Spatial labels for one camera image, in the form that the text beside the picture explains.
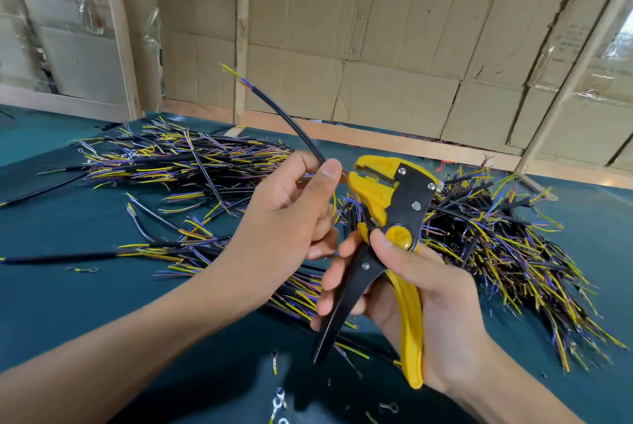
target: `person's right hand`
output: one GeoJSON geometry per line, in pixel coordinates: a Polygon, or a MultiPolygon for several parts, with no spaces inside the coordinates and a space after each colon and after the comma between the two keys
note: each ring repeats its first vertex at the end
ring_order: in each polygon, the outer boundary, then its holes
{"type": "MultiPolygon", "coordinates": [[[[320,316],[332,310],[334,289],[361,242],[360,234],[354,232],[339,246],[339,256],[323,275],[323,293],[316,305],[320,316]]],[[[445,264],[426,246],[419,246],[417,254],[394,246],[380,230],[372,232],[370,242],[383,264],[420,292],[424,384],[448,395],[476,385],[492,359],[494,343],[484,328],[472,277],[463,269],[445,264]]],[[[400,353],[400,312],[386,279],[378,279],[369,287],[352,314],[364,314],[374,321],[400,353]]],[[[321,321],[321,317],[312,319],[312,328],[319,330],[321,321]]]]}

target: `yellow round button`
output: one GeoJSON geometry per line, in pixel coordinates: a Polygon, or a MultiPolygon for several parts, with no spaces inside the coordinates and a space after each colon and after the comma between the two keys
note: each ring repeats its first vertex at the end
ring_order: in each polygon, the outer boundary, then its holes
{"type": "Polygon", "coordinates": [[[387,239],[403,249],[408,249],[411,247],[411,244],[413,244],[413,237],[404,226],[392,226],[387,230],[385,235],[387,239]]]}

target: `hand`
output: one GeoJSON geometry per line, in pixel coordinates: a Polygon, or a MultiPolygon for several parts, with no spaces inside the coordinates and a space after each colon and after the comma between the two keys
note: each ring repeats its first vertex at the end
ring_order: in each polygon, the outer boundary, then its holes
{"type": "Polygon", "coordinates": [[[291,276],[304,259],[331,256],[339,234],[332,226],[332,194],[341,164],[328,159],[320,168],[308,152],[292,153],[256,188],[233,239],[198,279],[220,279],[244,294],[247,311],[256,309],[291,276]],[[299,182],[307,172],[309,181],[299,182]]]}
{"type": "MultiPolygon", "coordinates": [[[[323,275],[323,293],[316,309],[321,316],[332,310],[334,289],[341,283],[346,266],[362,242],[352,233],[339,247],[339,256],[323,275]]],[[[493,341],[484,328],[477,289],[463,269],[449,266],[430,248],[420,246],[418,253],[393,246],[375,229],[370,242],[386,267],[416,285],[423,307],[424,383],[451,395],[458,388],[477,380],[493,355],[493,341]]],[[[352,314],[369,317],[400,352],[400,312],[396,296],[386,279],[379,279],[358,301],[352,314]]],[[[321,318],[312,320],[318,330],[321,318]]]]}

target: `person's right arm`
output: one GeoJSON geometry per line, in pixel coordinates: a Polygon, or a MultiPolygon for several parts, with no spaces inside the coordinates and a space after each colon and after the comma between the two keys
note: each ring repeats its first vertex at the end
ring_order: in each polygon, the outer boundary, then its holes
{"type": "MultiPolygon", "coordinates": [[[[321,316],[332,310],[334,289],[360,244],[353,233],[323,276],[317,304],[321,316]]],[[[428,247],[418,254],[393,246],[379,230],[371,235],[378,258],[418,287],[423,314],[424,384],[451,397],[476,419],[487,423],[580,423],[573,412],[493,341],[479,308],[477,289],[463,269],[448,266],[428,247]]],[[[400,314],[386,280],[373,284],[353,314],[365,314],[400,350],[400,314]]],[[[312,320],[315,330],[321,319],[312,320]]]]}

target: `forearm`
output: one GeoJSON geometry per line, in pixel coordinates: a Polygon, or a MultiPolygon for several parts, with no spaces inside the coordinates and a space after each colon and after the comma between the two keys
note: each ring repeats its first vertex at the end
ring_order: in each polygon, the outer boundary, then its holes
{"type": "Polygon", "coordinates": [[[479,380],[455,388],[451,397],[487,424],[582,422],[494,342],[479,380]]]}
{"type": "Polygon", "coordinates": [[[239,289],[205,277],[0,375],[0,421],[107,422],[178,355],[249,311],[239,289]]]}

